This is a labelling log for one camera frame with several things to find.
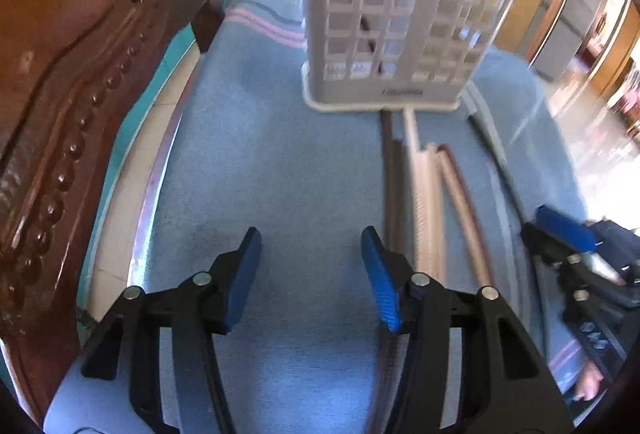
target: wood carving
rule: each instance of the wood carving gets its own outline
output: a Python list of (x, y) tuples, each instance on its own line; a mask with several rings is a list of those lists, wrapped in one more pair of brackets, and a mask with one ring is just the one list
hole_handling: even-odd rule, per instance
[(0, 0), (0, 336), (41, 422), (79, 351), (75, 304), (111, 147), (168, 43), (221, 0)]

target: beige tile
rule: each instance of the beige tile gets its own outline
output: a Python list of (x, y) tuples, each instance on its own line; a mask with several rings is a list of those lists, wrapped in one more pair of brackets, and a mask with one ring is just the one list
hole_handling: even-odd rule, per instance
[(88, 311), (91, 316), (97, 321), (102, 320), (126, 286), (126, 280), (113, 276), (108, 271), (95, 270), (89, 295)]
[(153, 106), (129, 151), (105, 216), (95, 269), (127, 279), (146, 184), (174, 106)]
[(164, 104), (176, 104), (178, 102), (178, 98), (182, 94), (182, 90), (184, 89), (187, 80), (189, 80), (189, 76), (196, 66), (196, 62), (200, 58), (200, 50), (194, 44), (192, 45), (185, 55), (182, 57), (180, 63), (175, 67), (174, 72), (167, 79), (156, 98), (156, 105), (164, 105)]

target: black cable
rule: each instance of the black cable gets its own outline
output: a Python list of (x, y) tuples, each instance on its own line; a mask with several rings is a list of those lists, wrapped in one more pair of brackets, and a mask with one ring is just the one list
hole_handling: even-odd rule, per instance
[[(498, 153), (495, 150), (494, 144), (489, 138), (488, 132), (484, 128), (484, 125), (475, 114), (470, 114), (468, 118), (469, 125), (471, 129), (473, 129), (476, 137), (482, 144), (482, 147), (489, 153), (492, 161), (494, 162), (495, 168), (498, 171), (498, 176), (500, 177), (500, 181), (504, 188), (504, 191), (507, 194), (507, 198), (510, 201), (511, 206), (516, 212), (516, 216), (518, 218), (518, 222), (520, 223), (520, 228), (524, 226), (527, 220), (524, 217), (524, 211), (522, 210), (522, 203), (516, 191), (513, 187), (513, 180), (511, 179), (510, 174), (507, 172), (506, 166), (503, 164), (500, 157), (498, 157)], [(545, 316), (545, 306), (543, 304), (542, 299), (542, 290), (540, 289), (540, 280), (538, 278), (538, 271), (536, 270), (536, 261), (533, 258), (533, 255), (529, 251), (529, 249), (525, 245), (525, 251), (527, 252), (527, 259), (529, 260), (529, 271), (530, 276), (533, 279), (533, 286), (536, 293), (536, 303), (538, 305), (538, 309), (540, 312), (540, 325), (542, 328), (542, 355), (545, 359), (545, 362), (549, 361), (549, 334), (548, 334), (548, 325), (546, 323)]]

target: metal screw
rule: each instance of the metal screw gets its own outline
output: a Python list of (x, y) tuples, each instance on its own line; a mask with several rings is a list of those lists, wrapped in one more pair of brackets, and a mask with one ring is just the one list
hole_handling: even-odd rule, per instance
[(122, 296), (127, 300), (137, 299), (140, 296), (140, 288), (138, 286), (129, 286), (124, 290)]
[(193, 283), (196, 286), (206, 286), (211, 282), (211, 276), (206, 271), (201, 271), (199, 273), (196, 273), (196, 275), (194, 275), (191, 280), (193, 280)]
[(482, 288), (482, 296), (487, 300), (496, 300), (500, 294), (493, 286), (485, 286)]
[(589, 292), (585, 289), (577, 289), (574, 291), (574, 300), (576, 302), (584, 302), (589, 298)]
[(422, 273), (421, 271), (414, 273), (411, 276), (411, 282), (413, 284), (415, 284), (416, 286), (423, 288), (425, 286), (427, 286), (428, 283), (431, 282), (431, 279), (429, 278), (429, 276), (425, 273)]

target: wooden armrest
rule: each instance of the wooden armrest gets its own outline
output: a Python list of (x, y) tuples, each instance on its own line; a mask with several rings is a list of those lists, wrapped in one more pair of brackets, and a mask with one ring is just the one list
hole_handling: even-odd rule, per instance
[(176, 33), (220, 0), (0, 0), (0, 337), (41, 422), (79, 352), (78, 281), (114, 138)]

